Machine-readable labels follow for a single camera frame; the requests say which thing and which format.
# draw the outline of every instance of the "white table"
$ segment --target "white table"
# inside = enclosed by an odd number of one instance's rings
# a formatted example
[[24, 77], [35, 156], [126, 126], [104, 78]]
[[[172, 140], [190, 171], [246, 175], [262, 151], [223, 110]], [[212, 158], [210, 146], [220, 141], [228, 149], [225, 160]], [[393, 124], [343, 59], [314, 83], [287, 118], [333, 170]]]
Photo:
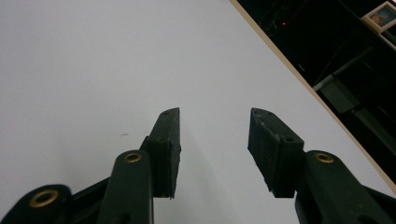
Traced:
[[40, 186], [106, 178], [177, 106], [176, 198], [154, 200], [156, 223], [298, 222], [247, 150], [251, 107], [393, 195], [229, 1], [13, 0], [0, 2], [0, 217]]

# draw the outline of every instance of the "white surface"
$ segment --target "white surface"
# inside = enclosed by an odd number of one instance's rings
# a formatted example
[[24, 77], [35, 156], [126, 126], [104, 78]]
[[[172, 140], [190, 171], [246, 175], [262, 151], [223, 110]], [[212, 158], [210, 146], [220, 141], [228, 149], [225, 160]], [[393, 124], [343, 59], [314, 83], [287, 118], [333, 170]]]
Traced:
[[157, 223], [298, 222], [248, 153], [251, 107], [391, 194], [227, 0], [12, 0], [0, 2], [0, 217], [37, 187], [77, 192], [109, 176], [176, 106], [177, 192], [155, 199]]

